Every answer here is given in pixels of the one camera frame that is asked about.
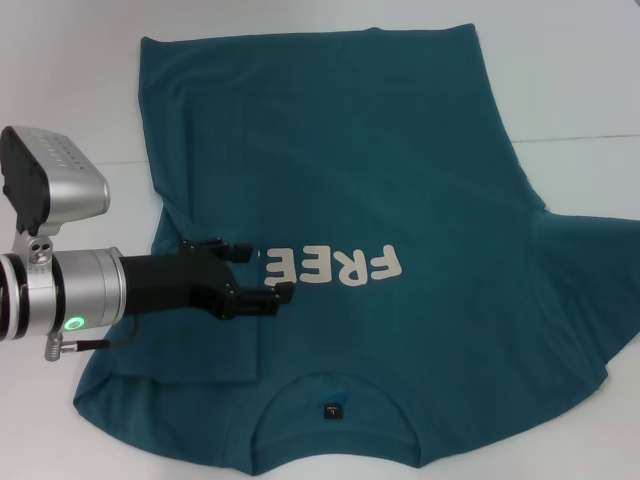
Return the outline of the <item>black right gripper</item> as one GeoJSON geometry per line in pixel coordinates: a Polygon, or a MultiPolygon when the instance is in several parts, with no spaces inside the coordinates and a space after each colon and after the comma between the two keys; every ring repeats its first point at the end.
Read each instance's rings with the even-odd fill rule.
{"type": "Polygon", "coordinates": [[[222,318],[240,293],[226,262],[202,252],[128,256],[120,259],[127,316],[196,308],[222,318]]]}

